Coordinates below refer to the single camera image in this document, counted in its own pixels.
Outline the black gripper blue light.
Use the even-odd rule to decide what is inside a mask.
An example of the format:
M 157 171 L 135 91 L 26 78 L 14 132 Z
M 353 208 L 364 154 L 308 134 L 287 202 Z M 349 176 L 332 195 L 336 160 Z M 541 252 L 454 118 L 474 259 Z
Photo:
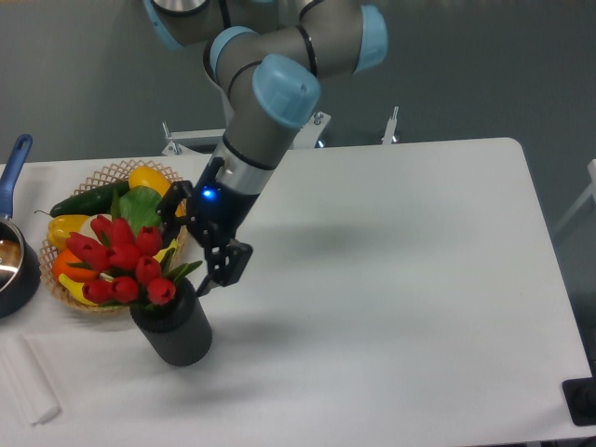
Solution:
M 212 158 L 193 188 L 187 180 L 174 182 L 156 205 L 165 233 L 179 232 L 189 223 L 189 232 L 203 249 L 207 275 L 196 290 L 197 297 L 238 283 L 253 254 L 250 244 L 236 239 L 236 232 L 258 195 L 241 194 L 218 181 L 216 174 L 223 166 L 222 157 Z M 189 221 L 185 210 L 177 215 L 186 199 Z

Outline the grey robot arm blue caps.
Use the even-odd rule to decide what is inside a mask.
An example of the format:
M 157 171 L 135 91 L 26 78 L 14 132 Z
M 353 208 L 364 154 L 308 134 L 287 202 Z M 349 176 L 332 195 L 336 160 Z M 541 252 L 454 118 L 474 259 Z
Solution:
M 203 248 L 205 295 L 239 281 L 252 254 L 236 238 L 252 206 L 315 112 L 320 82 L 380 64 L 386 21 L 357 1 L 299 1 L 282 27 L 275 1 L 148 1 L 166 46 L 204 43 L 204 67 L 232 115 L 196 182 L 177 182 L 162 199 L 167 228 L 185 226 Z

